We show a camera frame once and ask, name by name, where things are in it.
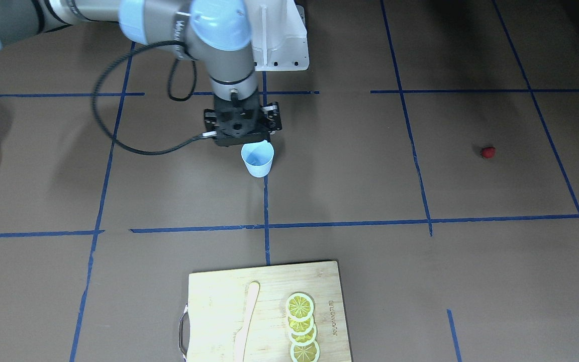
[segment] black cable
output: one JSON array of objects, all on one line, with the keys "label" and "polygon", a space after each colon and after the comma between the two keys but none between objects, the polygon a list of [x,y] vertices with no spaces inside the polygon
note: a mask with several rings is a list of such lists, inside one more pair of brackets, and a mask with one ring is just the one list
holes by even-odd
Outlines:
[{"label": "black cable", "polygon": [[175,58],[173,65],[171,66],[171,72],[169,72],[169,78],[167,81],[167,95],[169,96],[169,99],[171,101],[184,102],[184,101],[188,101],[191,98],[191,96],[193,96],[194,91],[196,90],[196,82],[198,82],[198,71],[196,70],[196,61],[191,60],[191,67],[194,70],[194,83],[191,85],[191,90],[189,91],[189,94],[184,96],[184,98],[174,97],[171,94],[171,86],[173,85],[173,76],[175,75],[175,71],[177,69],[177,64],[179,62],[180,62],[180,60],[178,58]]},{"label": "black cable", "polygon": [[166,154],[166,153],[170,153],[173,151],[177,151],[178,149],[181,149],[182,147],[185,147],[186,145],[190,144],[191,142],[195,142],[197,140],[203,140],[203,139],[207,139],[209,137],[204,137],[202,134],[194,136],[189,138],[188,140],[186,140],[185,142],[182,142],[179,145],[170,147],[168,149],[164,149],[163,151],[143,151],[141,149],[136,149],[130,146],[127,146],[126,144],[120,142],[114,135],[113,133],[111,133],[109,131],[108,128],[106,128],[106,126],[104,125],[102,118],[100,116],[100,113],[97,109],[97,103],[98,103],[98,98],[100,96],[100,89],[102,88],[102,85],[104,84],[104,81],[106,80],[106,78],[108,78],[108,76],[110,75],[111,71],[113,71],[115,68],[117,68],[120,64],[122,64],[123,62],[125,62],[127,59],[129,59],[130,57],[133,57],[135,55],[138,55],[140,53],[143,53],[147,50],[151,50],[153,48],[160,48],[163,46],[170,46],[170,45],[177,45],[177,46],[182,46],[184,49],[184,52],[186,53],[186,43],[183,43],[181,41],[175,41],[175,40],[170,40],[170,41],[160,41],[158,43],[152,43],[149,45],[145,45],[142,48],[138,48],[138,49],[134,49],[129,51],[128,53],[122,55],[122,57],[119,57],[118,59],[116,59],[114,62],[112,62],[107,68],[106,70],[104,70],[104,72],[101,74],[101,76],[98,78],[97,82],[95,83],[95,87],[92,91],[92,95],[90,96],[90,107],[92,109],[92,114],[93,117],[95,118],[95,121],[97,122],[98,126],[103,130],[104,134],[106,134],[107,137],[109,137],[113,143],[117,144],[118,146],[122,147],[123,149],[125,149],[126,151],[129,152],[133,152],[133,153],[137,153],[137,154],[143,154],[145,156],[158,156],[161,154]]}]

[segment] lime slice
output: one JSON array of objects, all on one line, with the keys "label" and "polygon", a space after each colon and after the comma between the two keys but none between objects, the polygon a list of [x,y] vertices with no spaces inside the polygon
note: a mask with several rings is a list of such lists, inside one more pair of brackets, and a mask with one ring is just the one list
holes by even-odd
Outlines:
[{"label": "lime slice", "polygon": [[300,347],[307,346],[317,339],[317,325],[314,325],[314,327],[308,330],[308,333],[305,335],[296,335],[292,333],[291,330],[289,333],[289,339],[292,341],[292,344],[296,344]]},{"label": "lime slice", "polygon": [[317,342],[312,342],[307,346],[292,344],[289,354],[294,362],[317,362],[321,350]]},{"label": "lime slice", "polygon": [[292,329],[292,333],[296,335],[306,335],[312,330],[314,327],[314,318],[310,318],[306,321],[297,322],[290,317],[287,317],[287,323],[289,327]]},{"label": "lime slice", "polygon": [[294,321],[306,321],[314,313],[314,301],[307,294],[294,293],[285,302],[285,310]]}]

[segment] cable connector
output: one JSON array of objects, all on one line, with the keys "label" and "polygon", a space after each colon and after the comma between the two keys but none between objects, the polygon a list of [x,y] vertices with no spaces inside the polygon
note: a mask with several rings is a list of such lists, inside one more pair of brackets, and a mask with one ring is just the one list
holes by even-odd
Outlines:
[{"label": "cable connector", "polygon": [[202,134],[202,138],[212,138],[212,137],[216,137],[216,135],[218,134],[218,132],[216,131],[209,131],[209,132],[205,132]]}]

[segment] light blue plastic cup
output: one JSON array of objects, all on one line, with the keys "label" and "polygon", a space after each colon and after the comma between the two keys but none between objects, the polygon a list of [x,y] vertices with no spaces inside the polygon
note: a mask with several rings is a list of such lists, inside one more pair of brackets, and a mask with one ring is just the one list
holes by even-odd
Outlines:
[{"label": "light blue plastic cup", "polygon": [[274,147],[266,140],[244,144],[243,149],[241,149],[241,156],[251,176],[265,177],[271,170]]}]

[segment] red object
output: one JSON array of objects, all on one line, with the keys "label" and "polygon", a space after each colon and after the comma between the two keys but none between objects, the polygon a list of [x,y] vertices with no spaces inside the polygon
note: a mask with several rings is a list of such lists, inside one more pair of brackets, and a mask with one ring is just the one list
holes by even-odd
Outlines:
[{"label": "red object", "polygon": [[494,147],[484,147],[480,152],[484,158],[493,158],[495,156]]}]

